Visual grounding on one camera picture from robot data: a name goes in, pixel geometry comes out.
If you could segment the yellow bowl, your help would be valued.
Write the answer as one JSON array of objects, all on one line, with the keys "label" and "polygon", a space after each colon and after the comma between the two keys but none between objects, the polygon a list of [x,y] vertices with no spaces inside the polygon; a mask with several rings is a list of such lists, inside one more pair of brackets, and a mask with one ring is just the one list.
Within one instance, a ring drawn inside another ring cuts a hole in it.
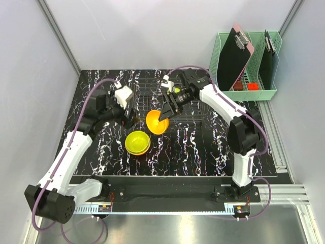
[{"label": "yellow bowl", "polygon": [[125,148],[136,154],[144,151],[149,144],[150,138],[143,131],[133,131],[125,139]]}]

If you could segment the white green bowl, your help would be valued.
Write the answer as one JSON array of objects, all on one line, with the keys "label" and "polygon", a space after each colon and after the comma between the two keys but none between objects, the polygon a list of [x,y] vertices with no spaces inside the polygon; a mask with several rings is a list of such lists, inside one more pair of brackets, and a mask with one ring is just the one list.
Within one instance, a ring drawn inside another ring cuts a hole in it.
[{"label": "white green bowl", "polygon": [[172,92],[178,93],[178,92],[180,92],[180,88],[174,87],[174,88],[172,88]]}]

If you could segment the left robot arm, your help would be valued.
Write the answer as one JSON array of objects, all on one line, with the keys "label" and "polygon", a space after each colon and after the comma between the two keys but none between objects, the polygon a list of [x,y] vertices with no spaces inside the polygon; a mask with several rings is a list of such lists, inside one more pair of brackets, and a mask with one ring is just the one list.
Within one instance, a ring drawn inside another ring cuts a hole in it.
[{"label": "left robot arm", "polygon": [[33,223],[39,216],[65,224],[77,206],[92,198],[105,201],[109,197],[109,182],[102,177],[90,176],[72,188],[69,183],[83,155],[106,122],[113,120],[126,129],[134,125],[134,110],[125,115],[133,95],[127,86],[109,94],[99,89],[93,89],[88,94],[74,129],[67,133],[50,169],[37,185],[28,185],[25,189]]}]

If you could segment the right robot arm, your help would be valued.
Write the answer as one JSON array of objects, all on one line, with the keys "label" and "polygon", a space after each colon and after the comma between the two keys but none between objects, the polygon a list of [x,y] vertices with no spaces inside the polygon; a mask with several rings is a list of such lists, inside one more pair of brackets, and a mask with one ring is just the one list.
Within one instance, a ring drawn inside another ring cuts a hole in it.
[{"label": "right robot arm", "polygon": [[166,74],[162,86],[163,103],[159,120],[173,118],[183,111],[183,106],[197,99],[209,105],[227,123],[227,142],[234,153],[234,172],[227,197],[243,201],[253,188],[252,162],[257,156],[256,145],[266,139],[266,133],[258,123],[260,115],[255,110],[247,110],[227,97],[216,87],[211,76],[199,77],[193,69],[182,70],[179,75],[183,86],[174,91],[174,83]]}]

